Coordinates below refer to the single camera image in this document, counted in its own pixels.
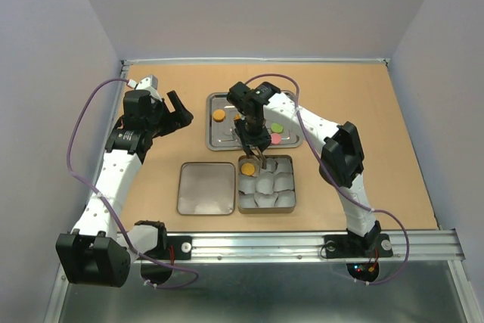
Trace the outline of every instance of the wire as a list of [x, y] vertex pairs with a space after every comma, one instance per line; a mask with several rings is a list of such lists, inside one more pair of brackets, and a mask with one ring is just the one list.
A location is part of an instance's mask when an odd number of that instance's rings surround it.
[[296, 80], [294, 80], [292, 77], [289, 77], [289, 76], [286, 76], [286, 75], [283, 75], [283, 74], [280, 74], [280, 73], [263, 73], [263, 74], [260, 74], [260, 75], [257, 75], [257, 76], [254, 76], [254, 77], [248, 79], [245, 82], [245, 84], [248, 85], [252, 81], [254, 81], [256, 79], [260, 79], [262, 77], [280, 77], [282, 79], [286, 79], [286, 80], [290, 81], [294, 85], [294, 87], [296, 88], [296, 100], [294, 100], [294, 106], [295, 106], [295, 109], [296, 109], [297, 119], [299, 120], [299, 124], [301, 126], [302, 134], [304, 135], [304, 139], [308, 143], [309, 149], [311, 149], [311, 152], [315, 156], [315, 158], [318, 161], [318, 163], [319, 163], [319, 165], [320, 165], [323, 173], [326, 175], [326, 178], [330, 181], [331, 185], [333, 185], [333, 187], [343, 197], [345, 197], [349, 202], [353, 203], [354, 205], [356, 205], [356, 206], [358, 206], [358, 207], [360, 207], [363, 210], [368, 211], [368, 212], [382, 213], [384, 215], [390, 216], [400, 226], [400, 229], [402, 230], [403, 235], [405, 237], [405, 244], [406, 244], [405, 258], [403, 259], [403, 263], [400, 265], [400, 267], [398, 268], [398, 270], [393, 275], [390, 275], [388, 278], [384, 278], [383, 280], [374, 281], [372, 283], [369, 283], [369, 285], [380, 285], [380, 284], [384, 284], [384, 283], [386, 283], [388, 281], [391, 281], [398, 274], [400, 274], [400, 272], [402, 272], [402, 270], [407, 265], [408, 257], [410, 256], [410, 239], [408, 238], [408, 233], [407, 233], [407, 230], [405, 229], [404, 225], [402, 224], [402, 222], [400, 222], [400, 220], [393, 213], [391, 213], [389, 211], [386, 211], [386, 210], [373, 210], [370, 207], [366, 207], [366, 206], [362, 205], [361, 203], [359, 203], [358, 201], [354, 200], [348, 193], [346, 193], [346, 191], [344, 191], [334, 181], [333, 177], [331, 176], [331, 174], [327, 170], [327, 167], [324, 165], [323, 161], [319, 157], [319, 153], [316, 150], [316, 147], [315, 147], [314, 143], [312, 142], [311, 138], [309, 137], [309, 133], [306, 130], [306, 127], [304, 126], [303, 118], [301, 117], [301, 113], [299, 112], [299, 85], [297, 84]]
[[327, 259], [326, 256], [323, 256], [323, 250], [324, 248], [326, 248], [328, 246], [328, 244], [323, 244], [321, 245], [321, 249], [319, 250], [319, 256], [322, 257], [323, 259]]
[[175, 265], [175, 248], [173, 245], [169, 245], [169, 262], [172, 266]]
[[75, 179], [77, 179], [78, 181], [80, 181], [81, 183], [83, 183], [94, 194], [96, 194], [96, 195], [99, 196], [99, 199], [102, 201], [103, 205], [109, 211], [111, 217], [113, 218], [114, 222], [118, 226], [118, 229], [120, 230], [121, 234], [123, 235], [124, 239], [126, 240], [126, 243], [128, 244], [129, 249], [133, 253], [137, 254], [140, 258], [146, 259], [147, 261], [152, 262], [155, 265], [162, 266], [163, 268], [169, 268], [169, 269], [172, 269], [172, 270], [178, 270], [180, 272], [189, 272], [189, 273], [195, 275], [194, 278], [191, 279], [190, 281], [187, 281], [187, 282], [181, 283], [181, 284], [176, 284], [176, 285], [171, 285], [171, 286], [164, 286], [164, 285], [152, 284], [149, 281], [145, 281], [144, 283], [146, 285], [150, 285], [151, 287], [154, 287], [156, 289], [176, 289], [176, 288], [180, 288], [180, 287], [186, 287], [187, 285], [194, 283], [198, 279], [198, 277], [199, 277], [198, 272], [196, 270], [189, 269], [189, 268], [182, 268], [180, 266], [171, 266], [170, 264], [165, 264], [165, 263], [163, 263], [161, 261], [158, 261], [156, 259], [153, 259], [153, 258], [149, 257], [148, 255], [145, 255], [144, 253], [138, 251], [136, 249], [136, 247], [133, 245], [133, 243], [131, 242], [131, 240], [129, 239], [128, 232], [124, 228], [123, 223], [121, 222], [121, 219], [118, 217], [118, 215], [116, 214], [116, 211], [110, 205], [110, 203], [107, 200], [107, 198], [105, 196], [103, 196], [102, 192], [99, 191], [99, 189], [95, 185], [93, 185], [87, 178], [85, 178], [85, 177], [77, 174], [73, 170], [73, 166], [72, 166], [72, 163], [71, 163], [70, 156], [72, 154], [73, 144], [74, 144], [74, 140], [76, 138], [76, 134], [77, 134], [77, 130], [79, 128], [79, 124], [81, 123], [82, 118], [84, 117], [84, 114], [87, 111], [88, 106], [90, 105], [90, 103], [91, 103], [92, 99], [94, 98], [94, 96], [96, 95], [96, 93], [103, 86], [105, 86], [105, 85], [107, 85], [109, 83], [112, 83], [112, 82], [124, 82], [124, 83], [127, 84], [128, 83], [128, 80], [127, 79], [108, 79], [108, 80], [102, 82], [101, 84], [99, 84], [98, 87], [96, 87], [94, 89], [94, 91], [89, 95], [88, 100], [86, 101], [84, 107], [81, 110], [81, 113], [80, 113], [79, 117], [77, 118], [76, 124], [74, 126], [73, 133], [70, 136], [69, 144], [67, 145], [67, 169], [69, 170], [69, 173], [71, 174], [72, 177], [74, 177]]
[[374, 262], [374, 264], [371, 267], [372, 269], [375, 269], [375, 267], [377, 267], [377, 264], [378, 264], [378, 258], [379, 258], [379, 256], [378, 256], [378, 249], [375, 249], [375, 252], [377, 253], [377, 258], [375, 259], [375, 262]]
[[371, 264], [371, 259], [373, 259], [373, 251], [370, 252], [370, 259], [368, 259], [368, 262], [366, 263], [366, 265]]

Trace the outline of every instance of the tan surface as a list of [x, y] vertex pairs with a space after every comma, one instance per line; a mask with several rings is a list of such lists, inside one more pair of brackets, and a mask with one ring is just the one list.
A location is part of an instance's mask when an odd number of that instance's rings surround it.
[[[240, 151], [210, 151], [205, 145], [206, 98], [259, 73], [292, 76], [300, 103], [325, 119], [357, 125], [365, 152], [365, 186], [373, 208], [396, 214], [407, 228], [436, 228], [432, 207], [388, 73], [380, 64], [135, 65], [129, 78], [158, 77], [160, 94], [176, 90], [194, 115], [189, 127], [154, 140], [129, 191], [122, 220], [160, 220], [169, 231], [343, 230], [346, 220], [334, 189], [319, 175], [306, 143], [267, 154], [289, 154], [296, 181], [296, 209], [287, 215], [181, 216], [176, 211], [180, 168], [185, 162], [237, 165]], [[283, 79], [265, 79], [292, 89]], [[383, 228], [398, 228], [378, 216]]]

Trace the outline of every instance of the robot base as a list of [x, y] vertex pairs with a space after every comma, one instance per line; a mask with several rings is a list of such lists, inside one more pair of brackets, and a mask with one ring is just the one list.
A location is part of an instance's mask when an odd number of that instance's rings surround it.
[[[154, 259], [170, 260], [169, 250], [172, 247], [175, 260], [186, 261], [191, 259], [191, 236], [168, 236], [166, 249], [154, 248], [146, 255]], [[141, 277], [152, 283], [163, 284], [172, 276], [173, 270], [154, 264], [141, 264]]]
[[327, 234], [324, 236], [326, 259], [370, 258], [377, 249], [379, 258], [392, 257], [392, 245], [387, 234], [379, 234], [373, 247], [365, 249], [351, 234]]

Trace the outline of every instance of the empty metal tin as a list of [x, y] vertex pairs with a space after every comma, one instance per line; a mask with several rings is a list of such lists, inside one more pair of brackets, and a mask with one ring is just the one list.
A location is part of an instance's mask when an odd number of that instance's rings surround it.
[[177, 210], [182, 215], [230, 215], [235, 203], [232, 163], [184, 163]]

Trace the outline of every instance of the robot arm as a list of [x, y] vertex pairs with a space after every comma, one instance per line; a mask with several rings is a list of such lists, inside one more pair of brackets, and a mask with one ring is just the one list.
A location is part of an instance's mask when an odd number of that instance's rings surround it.
[[[251, 148], [256, 148], [262, 154], [270, 145], [265, 119], [274, 121], [304, 138], [294, 102], [270, 83], [264, 82], [256, 89], [249, 89], [239, 82], [230, 88], [227, 99], [245, 116], [245, 120], [235, 121], [235, 133], [248, 156], [253, 155]], [[313, 145], [321, 152], [321, 159], [333, 180], [354, 200], [371, 208], [363, 185], [361, 173], [364, 155], [356, 127], [351, 123], [340, 126], [303, 107], [299, 107], [299, 113]], [[321, 170], [320, 173], [328, 182]], [[372, 212], [357, 207], [339, 192], [338, 195], [346, 215], [352, 249], [356, 246], [362, 253], [374, 249], [381, 231], [380, 223]]]
[[[170, 112], [157, 91], [157, 79], [149, 76], [123, 99], [124, 114], [118, 119], [105, 146], [96, 188], [102, 191], [114, 212], [123, 210], [130, 185], [144, 162], [153, 138], [188, 126], [193, 116], [174, 91], [167, 95], [175, 111]], [[120, 287], [138, 255], [117, 237], [117, 225], [100, 196], [92, 193], [73, 230], [60, 234], [56, 250], [69, 282]], [[144, 253], [166, 248], [162, 222], [137, 222], [128, 232], [136, 249]]]

